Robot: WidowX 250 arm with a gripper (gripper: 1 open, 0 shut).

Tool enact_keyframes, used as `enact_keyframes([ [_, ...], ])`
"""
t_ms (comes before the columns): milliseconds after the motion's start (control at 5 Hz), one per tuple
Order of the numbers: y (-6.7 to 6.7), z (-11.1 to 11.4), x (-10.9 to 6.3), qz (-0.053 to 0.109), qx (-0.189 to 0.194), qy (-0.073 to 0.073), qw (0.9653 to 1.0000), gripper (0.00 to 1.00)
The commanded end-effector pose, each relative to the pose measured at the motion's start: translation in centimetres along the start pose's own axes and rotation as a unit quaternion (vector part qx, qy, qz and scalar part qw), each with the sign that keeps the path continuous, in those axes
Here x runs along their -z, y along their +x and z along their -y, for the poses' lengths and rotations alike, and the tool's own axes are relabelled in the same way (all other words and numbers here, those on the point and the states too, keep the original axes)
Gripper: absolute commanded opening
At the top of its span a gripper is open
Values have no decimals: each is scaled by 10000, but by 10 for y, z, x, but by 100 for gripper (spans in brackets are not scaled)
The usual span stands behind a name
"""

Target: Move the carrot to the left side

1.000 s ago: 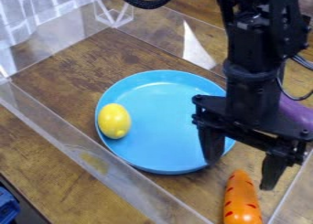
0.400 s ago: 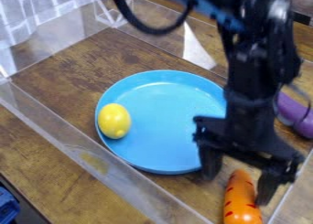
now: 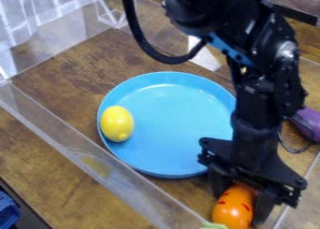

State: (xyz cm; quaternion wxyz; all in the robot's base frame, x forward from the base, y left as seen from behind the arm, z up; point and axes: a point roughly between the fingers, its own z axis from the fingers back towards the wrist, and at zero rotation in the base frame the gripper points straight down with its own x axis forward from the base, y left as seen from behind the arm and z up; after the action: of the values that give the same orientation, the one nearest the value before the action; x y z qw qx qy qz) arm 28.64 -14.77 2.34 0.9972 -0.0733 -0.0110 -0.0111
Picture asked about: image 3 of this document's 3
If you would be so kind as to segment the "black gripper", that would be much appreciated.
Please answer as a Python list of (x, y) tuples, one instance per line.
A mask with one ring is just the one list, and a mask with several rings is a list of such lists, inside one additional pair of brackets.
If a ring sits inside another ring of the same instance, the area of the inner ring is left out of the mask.
[(208, 182), (215, 198), (221, 197), (234, 181), (259, 191), (254, 200), (253, 225), (261, 225), (274, 206), (298, 203), (308, 182), (278, 157), (278, 125), (255, 129), (233, 113), (231, 126), (231, 140), (210, 137), (199, 139), (198, 162), (210, 171)]

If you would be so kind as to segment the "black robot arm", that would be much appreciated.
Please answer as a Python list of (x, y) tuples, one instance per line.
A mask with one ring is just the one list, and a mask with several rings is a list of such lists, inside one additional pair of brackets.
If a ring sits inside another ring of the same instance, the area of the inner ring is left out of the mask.
[(266, 0), (164, 0), (178, 29), (225, 54), (235, 87), (233, 138), (204, 137), (198, 161), (207, 166), (214, 196), (237, 181), (257, 190), (253, 225), (275, 205), (296, 207), (308, 183), (277, 154), (285, 119), (302, 108), (294, 31)]

